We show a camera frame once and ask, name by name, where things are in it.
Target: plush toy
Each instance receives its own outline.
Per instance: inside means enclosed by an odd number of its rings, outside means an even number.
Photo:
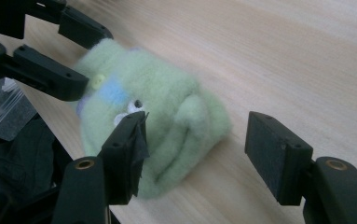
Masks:
[[[89,78],[74,107],[87,156],[96,156],[126,115],[149,113],[139,196],[153,198],[177,185],[230,130],[223,105],[193,76],[142,49],[104,39],[74,69]]]

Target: light wood surface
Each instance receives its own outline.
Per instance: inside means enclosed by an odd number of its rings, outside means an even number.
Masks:
[[[279,206],[244,153],[249,111],[269,114],[314,147],[357,167],[357,1],[92,0],[69,3],[127,47],[140,46],[218,94],[234,127],[166,196],[113,206],[122,223],[304,223]],[[27,44],[66,65],[86,51],[28,17]],[[23,87],[51,130],[81,157],[69,107]]]

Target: wood grain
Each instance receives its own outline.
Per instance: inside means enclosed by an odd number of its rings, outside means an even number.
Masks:
[[[191,72],[218,94],[234,127],[166,196],[112,206],[122,223],[304,223],[281,207],[244,154],[249,111],[270,114],[315,149],[357,167],[357,1],[94,0],[69,3],[127,47],[140,46]],[[28,18],[23,41],[73,64],[85,51]],[[63,102],[23,87],[74,157],[78,119]]]

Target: felt fabric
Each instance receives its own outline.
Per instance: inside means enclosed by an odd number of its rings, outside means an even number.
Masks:
[[[81,118],[86,155],[95,156],[120,120],[149,112],[150,158],[144,161],[139,196],[153,198],[177,185],[231,128],[221,102],[188,73],[142,49],[104,39],[74,69],[89,78],[72,106]]]
[[[42,119],[30,121],[12,141],[0,139],[0,195],[21,204],[50,189],[54,140]]]

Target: wooden table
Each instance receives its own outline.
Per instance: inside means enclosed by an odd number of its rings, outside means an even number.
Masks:
[[[269,114],[314,147],[357,167],[357,1],[92,0],[69,3],[121,44],[140,46],[197,76],[218,94],[233,131],[177,188],[112,206],[122,223],[304,223],[281,207],[244,153],[249,111]],[[86,51],[57,26],[28,17],[27,44],[66,65]],[[64,103],[23,86],[74,158],[79,120]]]

